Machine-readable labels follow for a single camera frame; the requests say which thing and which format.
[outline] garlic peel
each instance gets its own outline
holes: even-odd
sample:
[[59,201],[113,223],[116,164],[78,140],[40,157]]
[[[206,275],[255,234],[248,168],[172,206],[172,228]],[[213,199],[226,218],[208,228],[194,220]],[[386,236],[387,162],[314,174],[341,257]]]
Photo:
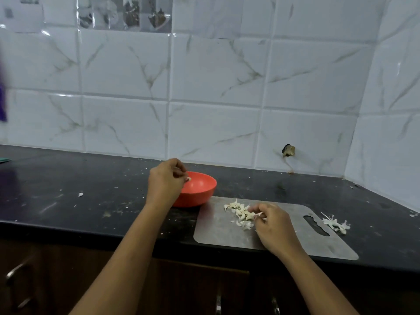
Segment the garlic peel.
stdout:
[[326,225],[328,225],[333,231],[341,232],[342,234],[347,234],[347,230],[349,230],[350,225],[347,224],[347,220],[344,221],[344,223],[338,223],[337,219],[334,219],[334,216],[328,217],[324,213],[322,213],[325,218],[322,219],[322,222]]

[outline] tile wall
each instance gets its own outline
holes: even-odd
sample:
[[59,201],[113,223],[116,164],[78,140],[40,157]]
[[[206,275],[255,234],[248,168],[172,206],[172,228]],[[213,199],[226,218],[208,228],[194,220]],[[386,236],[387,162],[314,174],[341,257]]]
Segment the tile wall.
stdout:
[[386,0],[244,0],[235,40],[192,36],[195,0],[170,35],[79,31],[75,0],[43,2],[43,33],[0,29],[3,143],[344,175]]
[[388,0],[346,178],[420,212],[420,0]]

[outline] human hand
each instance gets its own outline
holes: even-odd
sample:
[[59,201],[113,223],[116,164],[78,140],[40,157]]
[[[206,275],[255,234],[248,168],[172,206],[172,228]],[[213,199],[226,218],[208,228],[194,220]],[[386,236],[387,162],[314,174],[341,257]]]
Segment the human hand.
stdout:
[[169,210],[187,181],[186,168],[182,162],[172,158],[150,170],[146,204]]
[[261,242],[272,254],[282,261],[298,254],[306,254],[286,211],[271,203],[259,203],[249,207],[248,211],[262,212],[261,216],[254,216],[255,228]]

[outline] cabinet handle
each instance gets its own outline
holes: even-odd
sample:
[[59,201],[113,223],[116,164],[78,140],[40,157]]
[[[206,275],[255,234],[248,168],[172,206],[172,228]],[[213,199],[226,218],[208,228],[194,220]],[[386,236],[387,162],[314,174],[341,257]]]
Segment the cabinet handle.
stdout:
[[[30,266],[25,263],[19,264],[6,275],[6,286],[8,286],[10,290],[10,304],[11,304],[12,311],[14,312],[20,311],[22,308],[27,306],[29,302],[33,300],[33,297],[28,297],[19,304],[17,302],[16,291],[15,291],[15,286],[14,286],[14,276],[19,270],[24,270],[24,269],[30,269]],[[32,278],[30,279],[30,286],[31,286],[31,289],[33,290]]]
[[218,295],[216,297],[216,315],[221,315],[221,313],[222,313],[222,305],[221,305],[222,303],[221,303],[221,300],[222,300],[221,296]]
[[271,305],[273,306],[273,311],[275,315],[280,315],[280,309],[278,308],[277,300],[275,297],[271,300]]

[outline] wooden cabinet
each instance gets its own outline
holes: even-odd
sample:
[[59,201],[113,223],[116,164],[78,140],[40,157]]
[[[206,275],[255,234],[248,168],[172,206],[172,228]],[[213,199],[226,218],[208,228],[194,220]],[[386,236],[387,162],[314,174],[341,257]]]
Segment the wooden cabinet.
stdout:
[[138,315],[242,314],[248,272],[152,259]]
[[50,289],[39,246],[0,240],[0,314],[51,314]]
[[[20,315],[67,315],[113,254],[1,239],[0,253],[1,315],[16,314],[17,310]],[[222,315],[308,315],[286,270],[269,273],[264,270],[250,275],[152,259],[137,315],[213,315],[217,305]],[[420,313],[416,286],[391,287],[375,281],[337,282],[337,286],[362,315]]]
[[[0,240],[0,314],[67,315],[113,252]],[[6,275],[17,266],[13,282]],[[138,315],[242,314],[248,272],[152,259]]]

